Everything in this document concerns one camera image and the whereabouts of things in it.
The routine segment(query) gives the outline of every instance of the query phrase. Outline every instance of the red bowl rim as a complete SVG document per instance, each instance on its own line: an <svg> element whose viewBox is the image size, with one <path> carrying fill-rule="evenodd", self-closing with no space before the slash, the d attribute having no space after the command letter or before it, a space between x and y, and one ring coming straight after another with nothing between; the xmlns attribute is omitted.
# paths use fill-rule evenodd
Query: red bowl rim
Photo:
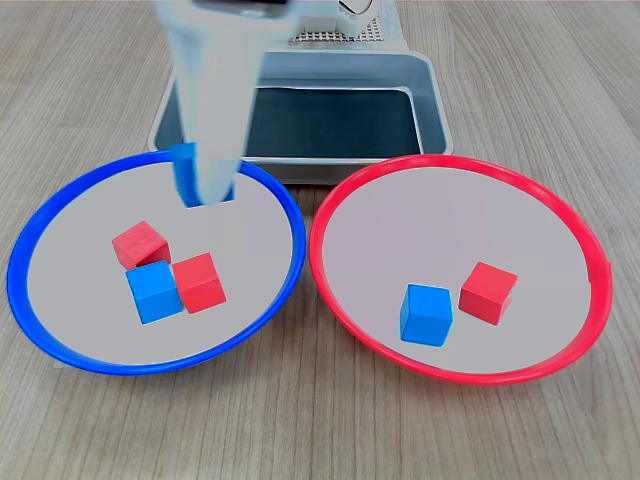
<svg viewBox="0 0 640 480"><path fill-rule="evenodd" d="M476 172L512 185L550 208L569 227L585 256L591 283L591 304L587 319L573 341L551 358L519 370L477 374L454 372L418 362L381 344L362 330L342 309L326 278L323 242L327 225L340 204L363 185L411 168L441 167ZM564 200L549 189L517 172L481 160L455 155L410 155L369 165L349 176L324 200L311 227L309 261L318 290L338 320L363 344L384 357L424 375L472 385L507 385L528 382L555 373L584 355L604 331L613 305L613 272L604 249L589 225Z"/></svg>

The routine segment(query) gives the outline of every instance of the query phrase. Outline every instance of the wooden table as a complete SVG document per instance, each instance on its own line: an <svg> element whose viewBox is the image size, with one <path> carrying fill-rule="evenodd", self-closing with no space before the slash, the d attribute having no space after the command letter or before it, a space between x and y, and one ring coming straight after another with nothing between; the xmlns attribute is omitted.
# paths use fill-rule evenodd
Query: wooden table
<svg viewBox="0 0 640 480"><path fill-rule="evenodd" d="M423 378L356 342L305 267L250 341L186 371L56 369L0 303L1 479L640 478L640 6L399 5L457 154L574 206L613 263L597 345L526 385ZM0 2L0 250L60 187L144 150L171 65L148 2ZM325 190L295 190L311 225Z"/></svg>

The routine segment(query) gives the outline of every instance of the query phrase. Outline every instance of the gray tray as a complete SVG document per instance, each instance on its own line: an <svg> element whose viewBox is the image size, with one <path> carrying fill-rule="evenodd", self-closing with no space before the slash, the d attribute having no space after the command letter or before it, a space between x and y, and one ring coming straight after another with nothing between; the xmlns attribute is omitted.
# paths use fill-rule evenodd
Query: gray tray
<svg viewBox="0 0 640 480"><path fill-rule="evenodd" d="M150 150L182 143L172 75ZM452 151L428 58L409 50L267 53L245 160L285 184L335 185L371 163Z"/></svg>

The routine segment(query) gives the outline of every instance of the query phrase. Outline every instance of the cube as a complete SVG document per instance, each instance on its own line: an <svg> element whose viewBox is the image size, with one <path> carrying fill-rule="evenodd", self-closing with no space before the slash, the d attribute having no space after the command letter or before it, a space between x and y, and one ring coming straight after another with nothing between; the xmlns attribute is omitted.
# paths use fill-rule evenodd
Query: cube
<svg viewBox="0 0 640 480"><path fill-rule="evenodd" d="M129 270L127 280L142 323L155 322L182 311L180 294L167 262Z"/></svg>
<svg viewBox="0 0 640 480"><path fill-rule="evenodd" d="M173 163L173 173L176 181L176 189L185 206L188 208L199 207L202 205L198 192L196 190L196 144L181 143L173 145L169 152ZM235 184L229 189L229 193L223 202L229 202L235 199Z"/></svg>
<svg viewBox="0 0 640 480"><path fill-rule="evenodd" d="M169 244L147 222L134 225L111 243L118 261L127 270L160 261L171 263Z"/></svg>
<svg viewBox="0 0 640 480"><path fill-rule="evenodd" d="M173 274L189 313L197 313L227 301L210 253L174 264Z"/></svg>
<svg viewBox="0 0 640 480"><path fill-rule="evenodd" d="M518 277L479 262L460 290L458 308L491 325L498 325L511 303Z"/></svg>
<svg viewBox="0 0 640 480"><path fill-rule="evenodd" d="M400 309L400 336L405 342L441 347L453 325L451 292L410 284Z"/></svg>

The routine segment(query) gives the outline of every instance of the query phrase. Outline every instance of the metal grid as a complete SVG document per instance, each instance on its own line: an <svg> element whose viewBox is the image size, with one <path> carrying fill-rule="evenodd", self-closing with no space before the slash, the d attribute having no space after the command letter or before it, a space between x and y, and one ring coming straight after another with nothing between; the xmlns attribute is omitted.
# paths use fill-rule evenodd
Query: metal grid
<svg viewBox="0 0 640 480"><path fill-rule="evenodd" d="M382 30L382 22L380 21L380 17L377 16L367 25L367 29L356 38L348 38L340 32L304 32L292 38L290 42L381 42L383 40L384 32Z"/></svg>

